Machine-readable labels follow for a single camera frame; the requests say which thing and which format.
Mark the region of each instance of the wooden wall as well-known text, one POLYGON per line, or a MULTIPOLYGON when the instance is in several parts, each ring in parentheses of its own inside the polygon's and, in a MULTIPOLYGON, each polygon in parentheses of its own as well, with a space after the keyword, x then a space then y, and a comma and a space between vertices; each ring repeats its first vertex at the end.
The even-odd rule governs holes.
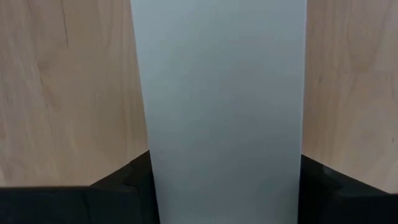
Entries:
POLYGON ((0 0, 0 186, 87 185, 147 150, 129 0, 0 0))
POLYGON ((303 153, 398 192, 398 1, 308 0, 303 153))
MULTIPOLYGON (((308 0, 303 153, 398 192, 398 1, 308 0)), ((147 150, 129 0, 0 0, 0 186, 147 150)))

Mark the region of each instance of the white board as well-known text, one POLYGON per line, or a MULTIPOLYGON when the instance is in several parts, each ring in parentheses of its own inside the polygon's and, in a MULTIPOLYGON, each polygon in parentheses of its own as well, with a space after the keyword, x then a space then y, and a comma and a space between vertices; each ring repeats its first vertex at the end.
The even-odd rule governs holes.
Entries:
POLYGON ((305 0, 132 0, 162 224, 296 223, 305 0))

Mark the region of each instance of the wood grain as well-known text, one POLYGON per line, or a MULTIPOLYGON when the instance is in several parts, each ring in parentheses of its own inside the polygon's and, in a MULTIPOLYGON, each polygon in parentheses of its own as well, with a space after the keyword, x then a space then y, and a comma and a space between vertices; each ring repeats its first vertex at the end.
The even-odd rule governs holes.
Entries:
POLYGON ((88 185, 147 150, 129 0, 0 0, 0 185, 88 185))
POLYGON ((398 192, 398 1, 308 0, 303 153, 398 192))

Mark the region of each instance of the light wood panel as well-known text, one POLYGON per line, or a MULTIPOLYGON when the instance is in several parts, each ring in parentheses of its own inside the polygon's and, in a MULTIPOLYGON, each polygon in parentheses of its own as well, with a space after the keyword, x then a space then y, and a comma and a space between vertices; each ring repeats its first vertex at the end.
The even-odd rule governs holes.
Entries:
POLYGON ((308 0, 303 153, 398 192, 398 1, 308 0))
POLYGON ((0 185, 88 185, 147 150, 129 0, 0 0, 0 185))

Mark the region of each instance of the wooden surface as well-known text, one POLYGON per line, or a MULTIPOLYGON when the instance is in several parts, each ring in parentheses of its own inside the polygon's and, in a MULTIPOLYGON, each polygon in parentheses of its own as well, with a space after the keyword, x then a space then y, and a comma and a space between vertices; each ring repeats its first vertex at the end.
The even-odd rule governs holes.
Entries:
POLYGON ((308 0, 303 153, 398 192, 398 1, 308 0))
POLYGON ((0 0, 0 185, 88 185, 147 150, 129 0, 0 0))

